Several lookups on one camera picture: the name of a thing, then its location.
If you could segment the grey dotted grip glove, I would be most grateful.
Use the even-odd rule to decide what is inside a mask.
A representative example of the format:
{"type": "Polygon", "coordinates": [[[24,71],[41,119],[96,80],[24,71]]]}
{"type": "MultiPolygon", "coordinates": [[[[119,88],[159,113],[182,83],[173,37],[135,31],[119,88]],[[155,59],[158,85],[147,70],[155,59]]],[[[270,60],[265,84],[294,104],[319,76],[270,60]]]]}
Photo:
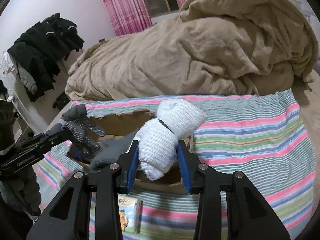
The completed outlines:
{"type": "Polygon", "coordinates": [[[69,139],[72,142],[70,148],[72,154],[75,151],[82,151],[84,157],[88,157],[100,149],[100,145],[88,135],[87,131],[91,131],[99,137],[105,136],[105,131],[87,116],[87,109],[84,104],[74,106],[63,113],[58,123],[48,131],[58,132],[63,129],[70,131],[72,134],[69,139]]]}

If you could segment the grey fuzzy glove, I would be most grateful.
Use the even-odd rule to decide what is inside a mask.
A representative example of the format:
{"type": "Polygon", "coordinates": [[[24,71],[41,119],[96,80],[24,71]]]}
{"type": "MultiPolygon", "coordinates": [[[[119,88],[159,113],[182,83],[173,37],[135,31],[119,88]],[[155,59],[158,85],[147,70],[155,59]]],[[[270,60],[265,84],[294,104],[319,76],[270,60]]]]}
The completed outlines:
{"type": "Polygon", "coordinates": [[[120,139],[108,138],[98,141],[100,150],[95,152],[95,156],[89,166],[90,172],[99,172],[107,165],[116,163],[120,155],[126,153],[130,149],[137,131],[138,130],[135,130],[120,139]]]}

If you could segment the white socks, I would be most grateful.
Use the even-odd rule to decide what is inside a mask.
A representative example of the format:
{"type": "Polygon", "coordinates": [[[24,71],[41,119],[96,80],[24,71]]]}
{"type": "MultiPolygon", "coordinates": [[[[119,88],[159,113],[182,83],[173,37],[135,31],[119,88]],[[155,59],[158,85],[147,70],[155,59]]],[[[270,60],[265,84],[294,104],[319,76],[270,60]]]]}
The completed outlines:
{"type": "Polygon", "coordinates": [[[155,181],[169,172],[176,161],[178,142],[191,136],[208,116],[183,99],[161,101],[156,117],[136,133],[138,159],[146,177],[155,181]]]}

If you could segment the blue tissue pack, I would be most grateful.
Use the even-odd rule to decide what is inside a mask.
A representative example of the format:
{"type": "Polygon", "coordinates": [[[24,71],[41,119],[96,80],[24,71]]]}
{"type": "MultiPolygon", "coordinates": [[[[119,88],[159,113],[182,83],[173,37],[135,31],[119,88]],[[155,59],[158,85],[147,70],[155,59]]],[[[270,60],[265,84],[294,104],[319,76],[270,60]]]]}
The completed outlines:
{"type": "Polygon", "coordinates": [[[73,153],[73,158],[77,161],[83,162],[84,154],[82,151],[75,151],[73,153]]]}

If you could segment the yellow duck tissue pack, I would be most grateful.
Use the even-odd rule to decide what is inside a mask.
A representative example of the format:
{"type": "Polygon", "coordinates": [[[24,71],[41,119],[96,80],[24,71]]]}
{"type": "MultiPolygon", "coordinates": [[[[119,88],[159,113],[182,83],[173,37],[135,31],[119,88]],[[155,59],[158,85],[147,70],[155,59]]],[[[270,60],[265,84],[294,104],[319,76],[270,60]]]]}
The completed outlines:
{"type": "Polygon", "coordinates": [[[119,194],[118,207],[122,232],[138,233],[142,201],[139,198],[119,194]]]}

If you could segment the grey knit garment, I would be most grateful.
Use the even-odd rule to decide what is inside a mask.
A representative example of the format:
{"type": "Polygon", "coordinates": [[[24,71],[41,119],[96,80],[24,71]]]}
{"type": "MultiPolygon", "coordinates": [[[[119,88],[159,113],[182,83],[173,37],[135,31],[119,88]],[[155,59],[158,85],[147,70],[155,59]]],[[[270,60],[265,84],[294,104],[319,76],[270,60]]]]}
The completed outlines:
{"type": "Polygon", "coordinates": [[[18,73],[20,76],[20,80],[24,87],[31,92],[31,94],[35,94],[37,92],[37,85],[34,78],[31,74],[26,71],[19,63],[17,63],[18,73]]]}

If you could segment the brown cardboard box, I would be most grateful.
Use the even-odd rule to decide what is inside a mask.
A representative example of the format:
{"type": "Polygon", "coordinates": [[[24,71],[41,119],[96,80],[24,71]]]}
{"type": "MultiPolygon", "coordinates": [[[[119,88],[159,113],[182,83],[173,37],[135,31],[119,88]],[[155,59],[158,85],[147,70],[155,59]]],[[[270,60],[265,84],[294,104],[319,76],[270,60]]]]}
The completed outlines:
{"type": "MultiPolygon", "coordinates": [[[[146,109],[139,109],[133,111],[132,113],[125,114],[110,114],[104,116],[103,118],[90,117],[91,121],[95,122],[105,131],[105,136],[99,137],[91,131],[88,131],[88,135],[96,142],[108,138],[120,139],[121,137],[125,137],[135,130],[139,130],[147,121],[153,118],[155,118],[155,113],[152,113],[146,109]]],[[[75,160],[70,150],[66,155],[76,163],[80,164],[82,167],[89,169],[95,153],[90,154],[88,157],[84,157],[83,162],[75,160]]],[[[174,163],[169,172],[166,173],[162,178],[155,181],[149,180],[146,174],[139,167],[136,173],[135,187],[164,193],[180,195],[187,194],[187,190],[183,186],[180,169],[178,168],[177,163],[174,163]]]]}

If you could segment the striped pastel blanket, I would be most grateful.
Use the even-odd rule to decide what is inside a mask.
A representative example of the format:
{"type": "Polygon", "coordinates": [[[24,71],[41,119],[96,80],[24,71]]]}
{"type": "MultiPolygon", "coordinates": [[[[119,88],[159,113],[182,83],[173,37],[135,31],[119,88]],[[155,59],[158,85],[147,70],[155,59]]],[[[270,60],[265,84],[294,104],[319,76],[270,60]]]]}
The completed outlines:
{"type": "MultiPolygon", "coordinates": [[[[267,96],[189,95],[207,121],[193,151],[217,171],[240,170],[274,209],[291,239],[310,221],[316,175],[313,145],[291,90],[267,96]]],[[[192,239],[199,197],[133,188],[142,201],[139,233],[125,239],[192,239]]]]}

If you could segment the black clothes pile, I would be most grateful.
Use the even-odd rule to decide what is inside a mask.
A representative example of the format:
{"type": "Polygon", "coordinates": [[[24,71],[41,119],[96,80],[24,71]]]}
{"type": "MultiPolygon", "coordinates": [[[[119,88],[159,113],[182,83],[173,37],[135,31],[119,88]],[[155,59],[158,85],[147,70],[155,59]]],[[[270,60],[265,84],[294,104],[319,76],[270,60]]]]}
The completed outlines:
{"type": "Polygon", "coordinates": [[[7,52],[36,81],[35,94],[24,87],[31,102],[44,96],[46,91],[54,89],[54,77],[60,73],[58,62],[68,59],[72,51],[79,52],[83,44],[77,25],[62,18],[60,13],[37,22],[20,35],[7,52]]]}

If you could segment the pink curtain left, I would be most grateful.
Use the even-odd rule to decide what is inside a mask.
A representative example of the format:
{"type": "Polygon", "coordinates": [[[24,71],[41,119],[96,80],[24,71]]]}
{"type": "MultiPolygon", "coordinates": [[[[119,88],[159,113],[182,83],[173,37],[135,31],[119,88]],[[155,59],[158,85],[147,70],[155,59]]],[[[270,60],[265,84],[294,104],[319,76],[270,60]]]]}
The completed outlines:
{"type": "Polygon", "coordinates": [[[117,36],[144,31],[152,25],[144,0],[103,0],[117,36]]]}

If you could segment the beige fleece blanket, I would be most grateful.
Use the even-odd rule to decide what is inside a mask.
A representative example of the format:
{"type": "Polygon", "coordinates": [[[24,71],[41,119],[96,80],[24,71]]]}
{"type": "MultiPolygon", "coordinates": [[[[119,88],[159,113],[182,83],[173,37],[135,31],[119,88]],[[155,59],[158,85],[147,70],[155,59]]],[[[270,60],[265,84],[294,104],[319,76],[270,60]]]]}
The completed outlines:
{"type": "Polygon", "coordinates": [[[187,0],[178,15],[88,48],[71,100],[267,95],[311,82],[318,41],[295,0],[187,0]]]}

